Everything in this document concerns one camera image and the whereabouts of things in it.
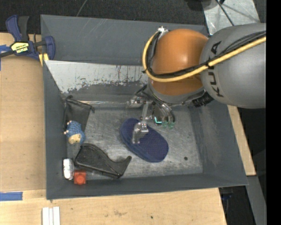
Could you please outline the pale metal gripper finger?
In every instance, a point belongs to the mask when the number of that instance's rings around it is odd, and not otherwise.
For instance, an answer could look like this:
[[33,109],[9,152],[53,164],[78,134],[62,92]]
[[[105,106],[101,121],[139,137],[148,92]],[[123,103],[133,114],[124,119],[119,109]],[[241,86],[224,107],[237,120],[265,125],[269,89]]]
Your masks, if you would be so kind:
[[148,132],[149,130],[146,122],[137,122],[133,127],[132,143],[140,143],[140,139],[143,138]]
[[140,96],[133,96],[126,102],[127,109],[140,108],[146,103],[146,99]]

